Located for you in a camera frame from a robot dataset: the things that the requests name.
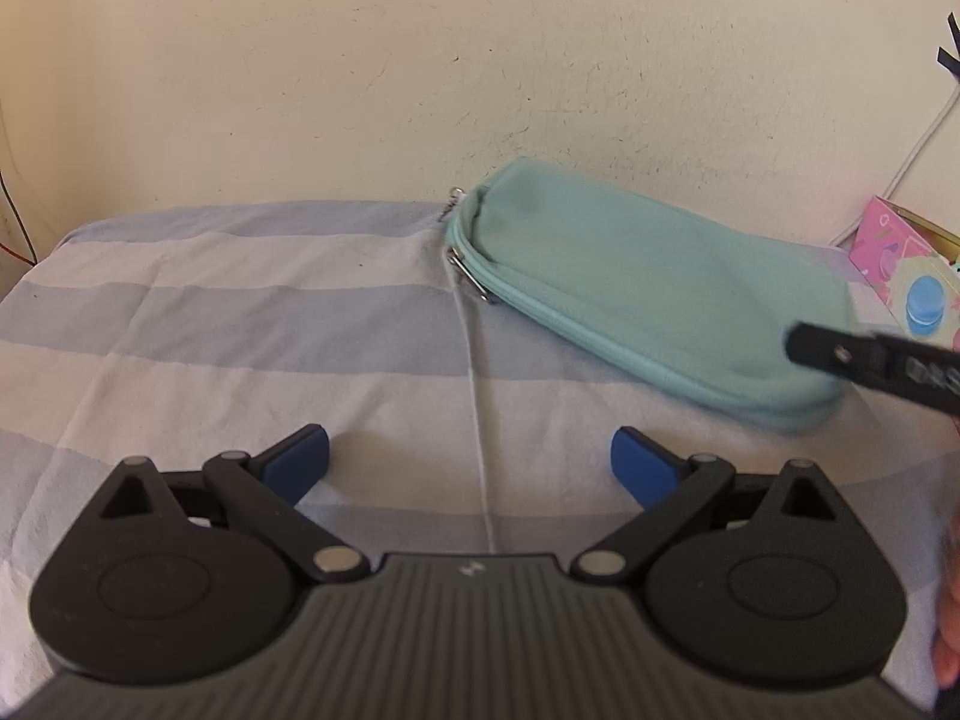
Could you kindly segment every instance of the ribbed black surface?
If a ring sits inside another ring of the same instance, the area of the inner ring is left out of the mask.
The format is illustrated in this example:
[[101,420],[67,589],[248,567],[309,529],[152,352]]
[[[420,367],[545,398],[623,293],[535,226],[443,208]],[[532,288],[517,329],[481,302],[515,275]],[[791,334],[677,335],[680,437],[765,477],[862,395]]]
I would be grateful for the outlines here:
[[879,680],[768,694],[686,665],[630,599],[550,557],[391,557],[253,659],[186,685],[54,680],[17,720],[907,720]]

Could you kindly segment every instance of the screw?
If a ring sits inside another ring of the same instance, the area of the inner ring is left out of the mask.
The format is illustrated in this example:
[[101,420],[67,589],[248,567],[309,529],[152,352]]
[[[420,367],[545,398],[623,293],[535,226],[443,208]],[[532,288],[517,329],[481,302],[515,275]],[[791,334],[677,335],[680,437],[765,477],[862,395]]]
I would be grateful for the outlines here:
[[313,565],[325,574],[352,571],[363,562],[363,556],[350,547],[323,547],[313,556]]
[[611,577],[627,567],[627,560],[621,553],[594,549],[580,555],[577,565],[581,571],[594,577]]

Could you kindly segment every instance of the hand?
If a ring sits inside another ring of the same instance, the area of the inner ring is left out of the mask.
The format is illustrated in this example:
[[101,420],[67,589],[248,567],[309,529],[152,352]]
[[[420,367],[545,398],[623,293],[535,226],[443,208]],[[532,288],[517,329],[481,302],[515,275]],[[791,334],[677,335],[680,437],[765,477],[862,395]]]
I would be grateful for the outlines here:
[[950,522],[952,545],[944,561],[944,584],[937,600],[937,632],[934,635],[933,673],[941,689],[960,677],[960,511]]

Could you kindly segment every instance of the blue lid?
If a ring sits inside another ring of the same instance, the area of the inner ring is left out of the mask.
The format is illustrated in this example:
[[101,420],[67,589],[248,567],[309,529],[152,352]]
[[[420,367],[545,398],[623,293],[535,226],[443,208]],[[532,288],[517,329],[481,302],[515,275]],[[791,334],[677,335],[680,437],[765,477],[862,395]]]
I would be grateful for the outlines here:
[[933,276],[920,276],[906,295],[906,320],[910,332],[928,336],[944,318],[947,297],[944,285]]

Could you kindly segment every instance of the pink box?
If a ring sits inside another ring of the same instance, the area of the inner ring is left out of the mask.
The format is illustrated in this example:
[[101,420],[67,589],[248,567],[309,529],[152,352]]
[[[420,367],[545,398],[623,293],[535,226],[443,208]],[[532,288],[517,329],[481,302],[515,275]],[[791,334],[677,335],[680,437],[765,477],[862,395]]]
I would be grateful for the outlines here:
[[910,338],[960,350],[960,276],[879,197],[867,203],[850,259]]

